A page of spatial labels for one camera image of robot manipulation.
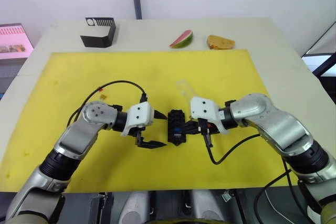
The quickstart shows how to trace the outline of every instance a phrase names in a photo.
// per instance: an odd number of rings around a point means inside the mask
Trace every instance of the yellow mat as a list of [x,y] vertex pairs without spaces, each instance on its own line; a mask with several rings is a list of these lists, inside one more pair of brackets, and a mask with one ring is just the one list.
[[[165,113],[188,105],[176,82],[186,79],[199,96],[224,102],[251,92],[267,91],[246,50],[111,52],[53,54],[31,93],[12,134],[0,167],[0,191],[18,191],[65,130],[70,114],[99,85],[131,80],[149,95],[151,105]],[[100,94],[106,103],[127,110],[139,102],[140,92],[116,84]],[[97,94],[92,100],[98,100]],[[146,128],[147,141],[167,143],[165,120]],[[229,130],[213,136],[213,153],[219,159],[252,128]],[[226,161],[213,165],[200,135],[187,136],[176,147],[138,148],[134,138],[102,131],[72,177],[68,192],[242,188],[264,186],[283,173],[278,154],[262,138],[236,149]],[[285,185],[281,180],[277,185]]]

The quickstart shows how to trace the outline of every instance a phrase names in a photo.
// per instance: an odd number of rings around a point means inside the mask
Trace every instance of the black cable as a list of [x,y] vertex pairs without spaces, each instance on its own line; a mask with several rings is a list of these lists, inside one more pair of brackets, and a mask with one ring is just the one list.
[[[287,167],[286,162],[284,160],[282,160],[282,162],[283,162],[283,166],[285,167],[285,171],[288,171],[288,167]],[[300,202],[299,202],[298,198],[296,197],[296,194],[294,192],[294,188],[293,188],[293,185],[292,185],[292,181],[290,180],[290,176],[289,176],[288,173],[287,173],[287,181],[288,181],[288,186],[289,186],[290,192],[292,193],[293,199],[294,199],[296,205],[298,206],[298,208],[300,209],[301,213],[303,214],[303,216],[305,216],[305,218],[309,221],[309,223],[314,224],[315,222],[313,222],[309,218],[309,216],[307,215],[306,211],[300,205]]]
[[[83,107],[85,106],[85,104],[88,102],[88,100],[95,94],[97,93],[99,90],[101,90],[102,88],[105,88],[106,86],[108,85],[112,85],[112,84],[115,84],[115,83],[128,83],[128,84],[131,84],[133,86],[136,86],[138,89],[141,90],[141,92],[143,94],[146,94],[146,92],[144,91],[144,89],[142,87],[140,87],[138,84],[132,82],[132,81],[126,81],[126,80],[118,80],[118,81],[111,81],[111,82],[108,82],[100,87],[97,87],[91,94],[89,94],[88,97],[86,97],[86,99],[83,101],[82,105],[73,113],[73,115],[76,115],[75,119],[74,119],[74,122],[77,121],[79,115],[80,115],[80,112],[81,110],[83,109]],[[73,115],[70,116],[69,118],[69,122],[71,122],[72,118],[73,118]]]
[[276,177],[275,179],[273,179],[270,183],[268,183],[263,189],[261,189],[259,191],[259,193],[257,194],[256,198],[254,199],[253,202],[253,210],[254,210],[254,214],[256,215],[256,218],[258,220],[258,222],[260,224],[264,224],[263,221],[260,218],[260,215],[258,213],[258,201],[261,197],[261,195],[263,194],[263,192],[270,187],[271,185],[273,185],[275,182],[279,181],[280,179],[282,179],[283,177],[285,177],[286,175],[288,175],[291,172],[291,169],[288,169],[287,171],[285,171],[283,174],[281,174],[280,176]]
[[240,142],[238,142],[237,144],[235,144],[227,153],[225,153],[225,155],[219,161],[215,161],[214,156],[212,155],[210,147],[206,144],[207,143],[206,136],[203,136],[203,137],[204,137],[205,145],[206,145],[206,148],[208,150],[209,157],[210,157],[212,163],[214,163],[215,165],[219,165],[221,162],[223,162],[227,158],[228,155],[230,155],[231,152],[233,152],[235,150],[235,148],[237,148],[241,144],[245,143],[247,140],[250,140],[250,139],[252,139],[254,137],[258,137],[258,136],[260,136],[260,134],[255,134],[255,135],[249,136],[249,137],[241,140]]

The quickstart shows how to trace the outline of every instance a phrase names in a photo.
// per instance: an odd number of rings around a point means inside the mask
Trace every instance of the robotic arm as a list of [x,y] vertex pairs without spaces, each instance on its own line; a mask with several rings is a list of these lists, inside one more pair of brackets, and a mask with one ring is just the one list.
[[228,101],[220,108],[214,101],[194,97],[191,117],[212,147],[209,124],[218,132],[252,126],[291,166],[309,206],[321,213],[322,223],[336,219],[336,161],[315,141],[309,131],[291,114],[278,110],[263,94],[249,94],[239,101]]
[[157,148],[165,144],[144,142],[141,131],[154,118],[166,119],[145,101],[126,112],[118,105],[90,102],[81,117],[59,138],[41,165],[36,167],[22,189],[14,197],[6,215],[7,223],[56,223],[64,205],[62,192],[79,163],[91,149],[100,130],[114,130],[122,136],[136,137],[136,145]]

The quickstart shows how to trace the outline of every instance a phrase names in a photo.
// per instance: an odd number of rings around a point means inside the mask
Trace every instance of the white table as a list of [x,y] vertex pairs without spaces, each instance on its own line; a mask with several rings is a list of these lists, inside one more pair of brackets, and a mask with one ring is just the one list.
[[108,32],[107,27],[87,26],[85,20],[58,22],[44,33],[0,101],[0,160],[52,52],[175,50],[169,44],[187,29],[193,31],[194,41],[180,50],[207,50],[210,34],[235,40],[237,49],[248,49],[275,106],[296,116],[336,156],[335,105],[269,19],[116,20],[116,25],[108,48],[84,47],[80,35],[105,36]]

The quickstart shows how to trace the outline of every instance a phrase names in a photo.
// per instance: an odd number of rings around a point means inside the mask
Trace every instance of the watermelon slice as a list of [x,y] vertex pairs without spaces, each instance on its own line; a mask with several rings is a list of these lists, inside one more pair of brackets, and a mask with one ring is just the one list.
[[188,46],[193,40],[193,32],[191,30],[184,31],[176,41],[174,41],[170,48],[182,48]]

